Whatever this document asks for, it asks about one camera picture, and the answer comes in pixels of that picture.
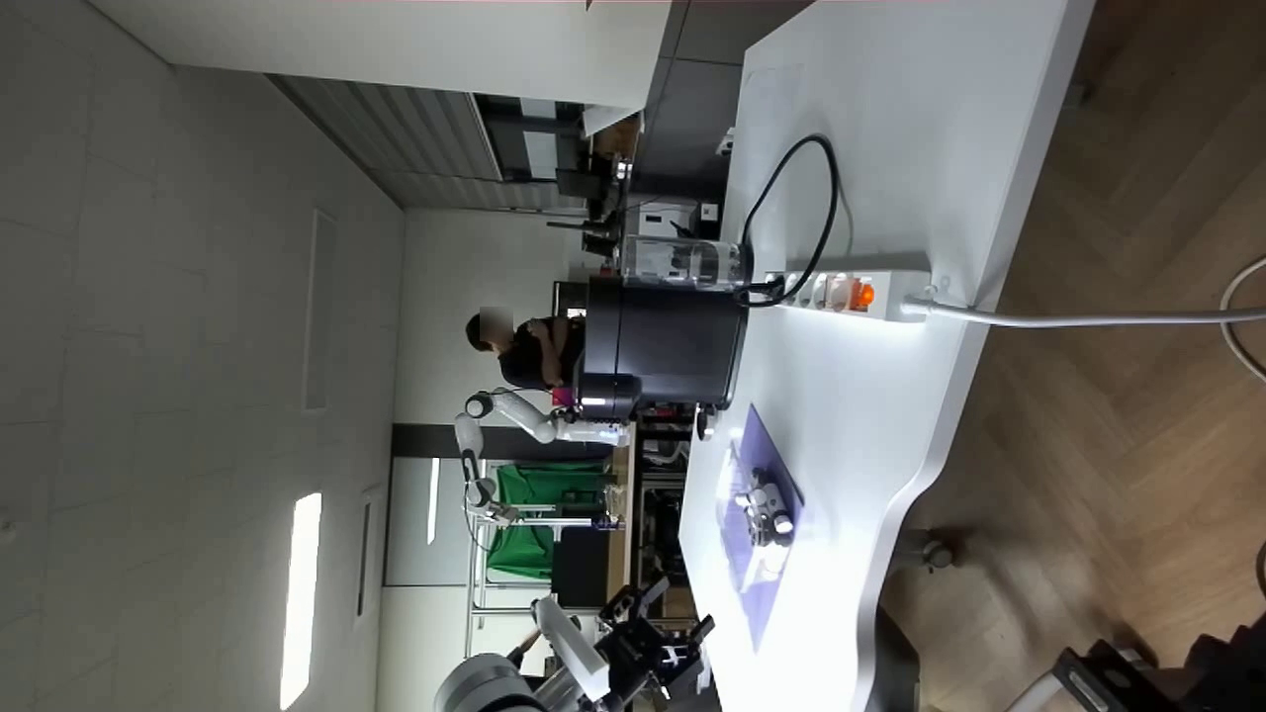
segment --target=power strip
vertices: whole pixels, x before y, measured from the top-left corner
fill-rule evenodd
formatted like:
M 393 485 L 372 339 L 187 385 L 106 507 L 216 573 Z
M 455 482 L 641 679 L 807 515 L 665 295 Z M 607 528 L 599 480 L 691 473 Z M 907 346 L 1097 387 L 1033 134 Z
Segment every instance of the power strip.
M 849 319 L 921 323 L 921 316 L 907 312 L 902 304 L 930 292 L 930 282 L 932 278 L 925 270 L 824 270 L 810 274 L 807 284 L 785 304 Z

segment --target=desk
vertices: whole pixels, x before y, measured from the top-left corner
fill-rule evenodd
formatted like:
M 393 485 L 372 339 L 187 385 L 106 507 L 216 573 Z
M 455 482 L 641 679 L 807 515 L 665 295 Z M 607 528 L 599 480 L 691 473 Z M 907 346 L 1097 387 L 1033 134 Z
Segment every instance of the desk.
M 819 130 L 840 150 L 855 253 L 921 253 L 942 299 L 992 308 L 1088 13 L 1088 0 L 810 5 L 743 58 L 723 236 L 780 154 Z M 824 174 L 807 154 L 772 191 L 754 274 L 810 248 Z M 865 708 L 897 526 L 951 453 L 980 345 L 985 328 L 942 319 L 751 312 L 716 432 L 761 406 L 807 511 L 751 646 L 716 523 L 728 443 L 691 443 L 679 547 L 696 605 L 716 617 L 704 652 L 728 712 Z

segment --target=wooden floor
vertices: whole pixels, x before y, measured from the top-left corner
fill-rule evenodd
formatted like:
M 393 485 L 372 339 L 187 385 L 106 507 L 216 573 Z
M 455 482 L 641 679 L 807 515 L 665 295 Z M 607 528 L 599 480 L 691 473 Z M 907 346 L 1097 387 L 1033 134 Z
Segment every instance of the wooden floor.
M 1257 253 L 1266 0 L 1101 0 L 1001 308 L 1215 308 Z M 1180 664 L 1266 613 L 1266 385 L 1212 328 L 996 332 L 910 523 L 969 534 L 963 571 L 886 585 L 925 712 L 1004 708 L 1121 626 Z

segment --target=wall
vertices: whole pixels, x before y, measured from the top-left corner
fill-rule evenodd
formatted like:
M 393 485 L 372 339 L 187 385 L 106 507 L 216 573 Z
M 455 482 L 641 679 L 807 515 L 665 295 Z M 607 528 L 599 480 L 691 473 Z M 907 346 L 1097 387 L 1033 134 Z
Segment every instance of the wall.
M 372 712 L 377 585 L 361 621 L 354 597 L 400 209 L 267 81 L 174 76 L 75 0 L 0 5 L 0 105 L 0 708 L 276 712 L 290 501 L 318 482 L 299 708 Z M 336 308 L 305 411 L 318 204 Z
M 462 660 L 467 590 L 384 590 L 384 621 L 381 712 L 433 712 Z
M 94 0 L 195 68 L 641 105 L 670 0 Z
M 583 236 L 546 229 L 540 213 L 413 209 L 397 423 L 447 423 L 470 393 L 503 385 L 496 357 L 470 350 L 467 316 L 546 316 L 555 282 L 595 270 Z

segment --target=cord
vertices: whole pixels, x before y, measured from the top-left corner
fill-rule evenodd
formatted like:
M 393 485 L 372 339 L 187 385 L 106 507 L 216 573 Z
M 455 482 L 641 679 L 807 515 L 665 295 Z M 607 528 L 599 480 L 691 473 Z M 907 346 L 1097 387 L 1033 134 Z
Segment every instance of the cord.
M 805 274 L 795 284 L 785 284 L 785 278 L 772 278 L 772 282 L 751 282 L 751 266 L 754 266 L 754 248 L 751 248 L 751 225 L 754 225 L 754 213 L 762 209 L 769 192 L 780 187 L 785 170 L 791 164 L 791 158 L 805 150 L 805 145 L 819 145 L 824 158 L 826 158 L 826 174 L 831 174 L 831 204 L 826 204 L 826 219 L 824 219 L 824 233 L 816 242 L 816 253 L 807 255 Z M 743 274 L 749 274 L 749 308 L 772 308 L 772 304 L 785 304 L 791 299 L 819 270 L 824 259 L 824 248 L 831 242 L 831 229 L 835 229 L 835 213 L 840 213 L 840 201 L 841 201 L 841 213 L 849 220 L 849 204 L 845 204 L 845 192 L 841 192 L 841 183 L 840 183 L 840 158 L 835 158 L 835 145 L 824 137 L 824 134 L 807 134 L 801 142 L 791 142 L 780 158 L 780 164 L 772 170 L 772 176 L 762 183 L 761 196 L 751 201 L 749 219 L 743 219 L 743 233 L 739 233 L 739 259 L 743 259 Z M 930 299 L 907 299 L 907 312 L 921 312 L 921 316 L 944 316 L 944 319 L 969 319 L 969 323 L 992 323 L 992 328 L 1220 328 L 1223 332 L 1223 345 L 1229 346 L 1229 357 L 1253 377 L 1266 385 L 1266 362 L 1257 357 L 1249 357 L 1249 346 L 1242 345 L 1242 337 L 1234 332 L 1238 323 L 1266 323 L 1266 308 L 1229 308 L 1234 292 L 1266 270 L 1266 255 L 1249 259 L 1245 270 L 1238 270 L 1227 288 L 1223 288 L 1223 299 L 1220 299 L 1220 312 L 1136 312 L 1136 316 L 996 316 L 996 312 L 969 312 L 969 308 L 951 308 L 951 304 L 930 304 Z
M 1266 270 L 1266 253 L 1262 253 L 1257 259 L 1242 266 L 1242 270 L 1227 282 L 1220 308 L 1227 312 L 1229 299 L 1234 299 L 1234 292 L 1242 288 L 1242 282 L 1249 282 L 1249 278 L 1262 274 L 1262 270 Z M 1249 346 L 1238 339 L 1238 332 L 1234 332 L 1229 323 L 1223 323 L 1223 345 L 1229 346 L 1229 357 L 1234 357 L 1245 371 L 1253 371 L 1253 377 L 1266 385 L 1266 362 L 1262 362 L 1257 357 L 1249 357 Z
M 996 316 L 996 312 L 969 312 L 969 308 L 951 308 L 951 304 L 930 304 L 930 299 L 907 299 L 910 312 L 921 316 L 944 316 L 944 319 L 969 319 L 969 323 L 989 323 L 989 328 L 1220 328 L 1229 357 L 1266 385 L 1266 362 L 1249 357 L 1249 346 L 1238 339 L 1238 323 L 1266 323 L 1266 308 L 1229 308 L 1234 292 L 1266 270 L 1266 255 L 1249 259 L 1238 270 L 1220 299 L 1220 312 L 1116 312 L 1116 316 Z
M 1266 597 L 1266 547 L 1257 548 L 1257 590 Z
M 462 498 L 467 498 L 467 501 L 462 501 L 462 523 L 467 523 L 470 547 L 484 548 L 484 559 L 488 559 L 492 547 L 478 547 L 478 534 L 476 534 L 478 526 L 476 526 L 476 519 L 470 519 L 470 511 L 476 511 L 478 501 L 476 501 L 470 495 L 476 495 L 476 485 L 467 482 L 467 490 L 462 490 Z
M 840 187 L 835 145 L 831 145 L 824 134 L 807 134 L 807 137 L 791 142 L 787 154 L 780 158 L 780 164 L 772 170 L 772 176 L 762 183 L 761 196 L 751 201 L 749 219 L 743 219 L 739 259 L 743 259 L 749 282 L 751 282 L 751 266 L 754 266 L 751 220 L 754 220 L 754 213 L 762 209 L 762 196 L 780 187 L 787 161 L 791 161 L 805 145 L 819 145 L 824 158 L 826 158 L 826 174 L 831 174 L 831 204 L 826 204 L 826 219 L 824 219 L 819 246 L 816 246 L 816 253 L 807 255 L 807 266 L 805 266 L 805 274 L 801 274 L 801 282 L 795 282 L 791 288 L 785 284 L 785 278 L 762 282 L 762 284 L 749 284 L 749 308 L 785 304 L 785 299 L 791 299 L 791 295 L 807 284 L 807 278 L 819 270 L 824 248 L 826 248 L 826 236 L 831 236 L 831 229 L 835 229 L 835 209 L 840 209 L 840 201 L 845 201 L 845 192 L 841 192 L 841 187 Z

